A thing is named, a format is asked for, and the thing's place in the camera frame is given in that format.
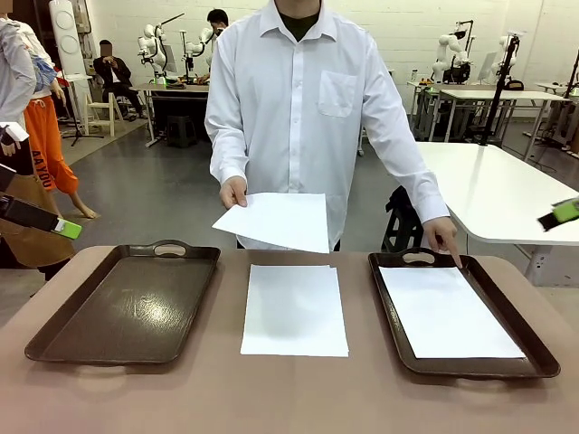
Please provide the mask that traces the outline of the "person's left hand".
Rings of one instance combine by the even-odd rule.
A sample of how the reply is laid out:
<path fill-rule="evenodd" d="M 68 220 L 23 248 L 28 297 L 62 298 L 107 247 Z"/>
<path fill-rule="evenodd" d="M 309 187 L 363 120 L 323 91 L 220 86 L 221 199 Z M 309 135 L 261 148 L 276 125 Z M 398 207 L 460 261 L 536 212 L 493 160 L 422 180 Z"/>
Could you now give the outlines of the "person's left hand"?
<path fill-rule="evenodd" d="M 432 251 L 446 252 L 451 255 L 457 268 L 462 268 L 456 235 L 456 227 L 450 217 L 429 220 L 423 225 L 424 235 Z"/>

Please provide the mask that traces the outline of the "person's right hand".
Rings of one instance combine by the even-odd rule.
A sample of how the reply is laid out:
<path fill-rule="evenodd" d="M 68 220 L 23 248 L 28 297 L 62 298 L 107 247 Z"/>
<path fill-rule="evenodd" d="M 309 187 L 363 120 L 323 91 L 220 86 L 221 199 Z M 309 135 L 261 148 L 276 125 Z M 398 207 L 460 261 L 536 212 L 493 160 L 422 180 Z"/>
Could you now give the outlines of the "person's right hand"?
<path fill-rule="evenodd" d="M 228 178 L 221 186 L 220 198 L 223 206 L 229 210 L 235 205 L 247 206 L 246 200 L 247 183 L 241 176 Z"/>

